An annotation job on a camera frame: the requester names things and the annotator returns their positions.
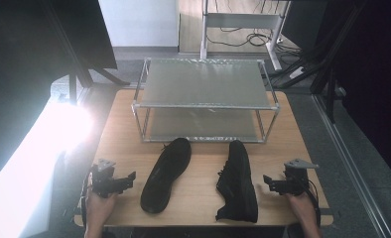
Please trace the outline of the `black tripod stand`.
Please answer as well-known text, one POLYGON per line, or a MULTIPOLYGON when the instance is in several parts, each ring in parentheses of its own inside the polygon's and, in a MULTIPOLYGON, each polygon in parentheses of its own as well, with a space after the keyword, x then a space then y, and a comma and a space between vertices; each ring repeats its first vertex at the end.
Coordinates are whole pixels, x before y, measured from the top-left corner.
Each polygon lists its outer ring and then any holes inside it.
POLYGON ((333 123, 333 102, 335 100, 335 78, 333 66, 337 54, 351 31, 355 21, 362 11, 367 0, 328 0, 333 6, 341 6, 343 12, 336 16, 336 22, 324 39, 312 50, 304 53, 302 60, 313 60, 316 63, 303 74, 277 85, 278 89, 289 88, 304 79, 314 75, 310 86, 311 94, 321 94, 326 89, 326 117, 333 123))

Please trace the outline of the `person's left hand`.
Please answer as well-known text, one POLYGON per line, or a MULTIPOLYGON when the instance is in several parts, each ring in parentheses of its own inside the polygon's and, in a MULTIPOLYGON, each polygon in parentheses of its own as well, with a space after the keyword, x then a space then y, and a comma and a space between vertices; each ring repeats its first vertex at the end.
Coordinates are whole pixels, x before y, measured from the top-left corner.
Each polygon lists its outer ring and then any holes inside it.
POLYGON ((89 187, 85 199, 87 222, 104 224, 113 212, 117 197, 117 193, 109 193, 106 198, 101 197, 89 187))

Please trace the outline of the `white power strip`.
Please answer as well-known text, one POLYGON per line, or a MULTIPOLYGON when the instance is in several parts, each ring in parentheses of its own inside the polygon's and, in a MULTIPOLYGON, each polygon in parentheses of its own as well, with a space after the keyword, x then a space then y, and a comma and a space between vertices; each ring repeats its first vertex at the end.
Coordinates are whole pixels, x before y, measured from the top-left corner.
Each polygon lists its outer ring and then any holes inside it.
POLYGON ((297 76, 300 76, 301 74, 303 74, 305 72, 305 68, 300 66, 298 67, 296 70, 294 70, 291 74, 290 74, 290 78, 293 79, 297 76))

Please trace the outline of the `metal shoe rack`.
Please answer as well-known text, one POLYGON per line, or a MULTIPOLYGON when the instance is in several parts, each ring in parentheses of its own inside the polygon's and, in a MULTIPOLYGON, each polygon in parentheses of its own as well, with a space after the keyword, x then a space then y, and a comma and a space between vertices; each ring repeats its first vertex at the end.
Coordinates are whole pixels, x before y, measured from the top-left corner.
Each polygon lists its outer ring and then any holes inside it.
POLYGON ((145 142, 265 143, 280 105, 261 59, 146 59, 132 111, 145 142))

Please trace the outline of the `white softbox light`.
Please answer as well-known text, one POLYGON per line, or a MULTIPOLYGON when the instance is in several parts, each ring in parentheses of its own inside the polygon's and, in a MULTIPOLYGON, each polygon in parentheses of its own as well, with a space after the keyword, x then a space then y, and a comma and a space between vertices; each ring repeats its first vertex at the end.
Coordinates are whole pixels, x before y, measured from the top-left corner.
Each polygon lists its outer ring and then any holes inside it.
POLYGON ((91 125, 80 106, 45 107, 0 172, 0 238, 28 238, 49 229, 57 160, 84 140, 91 125))

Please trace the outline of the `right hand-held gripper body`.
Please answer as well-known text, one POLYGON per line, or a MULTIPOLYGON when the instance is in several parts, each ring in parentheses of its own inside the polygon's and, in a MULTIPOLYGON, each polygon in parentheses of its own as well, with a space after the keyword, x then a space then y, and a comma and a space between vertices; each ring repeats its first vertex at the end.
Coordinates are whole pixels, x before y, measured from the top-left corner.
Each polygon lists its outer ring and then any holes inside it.
POLYGON ((284 193, 300 195, 310 188, 308 169, 318 169, 319 166, 302 159, 293 159, 284 164, 286 188, 284 193))

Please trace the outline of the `person's right hand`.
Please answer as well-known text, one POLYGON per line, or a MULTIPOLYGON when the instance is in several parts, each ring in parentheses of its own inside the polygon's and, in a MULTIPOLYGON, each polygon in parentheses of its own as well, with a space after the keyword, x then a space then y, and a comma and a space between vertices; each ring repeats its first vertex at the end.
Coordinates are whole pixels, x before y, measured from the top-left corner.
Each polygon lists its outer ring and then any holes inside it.
POLYGON ((288 199, 293 213, 300 221, 314 221, 316 219, 313 203, 305 192, 300 195, 287 193, 285 197, 288 199))

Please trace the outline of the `white metal stand frame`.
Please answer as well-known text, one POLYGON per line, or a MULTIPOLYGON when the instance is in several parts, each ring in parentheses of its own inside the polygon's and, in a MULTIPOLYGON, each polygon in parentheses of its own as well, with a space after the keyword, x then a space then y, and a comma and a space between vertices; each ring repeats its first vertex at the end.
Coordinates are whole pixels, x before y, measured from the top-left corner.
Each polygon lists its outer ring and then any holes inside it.
POLYGON ((266 49, 272 65, 276 71, 282 69, 275 52, 277 40, 280 37, 283 23, 290 3, 285 1, 279 14, 239 14, 239 13, 209 13, 208 0, 202 0, 202 30, 199 57, 207 57, 207 29, 208 28, 241 28, 267 29, 272 33, 271 40, 266 43, 266 49))

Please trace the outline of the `black shoe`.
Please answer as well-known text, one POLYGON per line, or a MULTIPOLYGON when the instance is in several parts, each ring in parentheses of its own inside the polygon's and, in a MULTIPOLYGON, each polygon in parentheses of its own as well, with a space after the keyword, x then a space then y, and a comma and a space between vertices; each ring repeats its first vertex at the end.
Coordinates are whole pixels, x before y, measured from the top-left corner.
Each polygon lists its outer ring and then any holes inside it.
POLYGON ((191 155, 191 144, 186 138, 177 138, 163 148, 141 194, 144 211, 157 214, 168 206, 174 182, 188 167, 191 155))
POLYGON ((217 210, 215 219, 256 223, 257 198, 248 154, 242 142, 235 140, 229 144, 228 159, 218 175, 216 189, 225 204, 217 210))

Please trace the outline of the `dark curtain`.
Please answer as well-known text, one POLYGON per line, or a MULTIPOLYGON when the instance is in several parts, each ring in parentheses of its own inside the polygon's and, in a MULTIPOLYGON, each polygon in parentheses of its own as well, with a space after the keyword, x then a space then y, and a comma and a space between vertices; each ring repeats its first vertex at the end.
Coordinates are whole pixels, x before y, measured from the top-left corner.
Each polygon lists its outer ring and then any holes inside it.
POLYGON ((391 0, 367 0, 336 60, 343 106, 391 169, 391 0))

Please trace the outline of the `black stand with panel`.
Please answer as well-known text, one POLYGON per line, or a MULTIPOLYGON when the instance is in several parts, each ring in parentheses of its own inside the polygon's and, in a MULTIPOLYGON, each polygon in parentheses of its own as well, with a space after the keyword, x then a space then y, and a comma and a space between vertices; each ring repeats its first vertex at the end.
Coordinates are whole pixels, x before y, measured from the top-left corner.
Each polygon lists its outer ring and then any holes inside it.
POLYGON ((118 85, 129 85, 108 72, 117 63, 98 0, 39 0, 68 62, 69 101, 77 102, 77 82, 90 88, 90 70, 118 85))

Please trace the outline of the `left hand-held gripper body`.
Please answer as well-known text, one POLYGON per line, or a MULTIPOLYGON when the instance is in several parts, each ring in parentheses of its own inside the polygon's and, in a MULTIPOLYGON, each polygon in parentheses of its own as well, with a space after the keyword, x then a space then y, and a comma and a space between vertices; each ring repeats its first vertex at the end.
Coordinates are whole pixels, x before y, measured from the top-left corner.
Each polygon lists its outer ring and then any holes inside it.
POLYGON ((92 190, 102 198, 107 198, 110 193, 121 193, 118 182, 113 178, 114 162, 99 159, 91 168, 92 190))

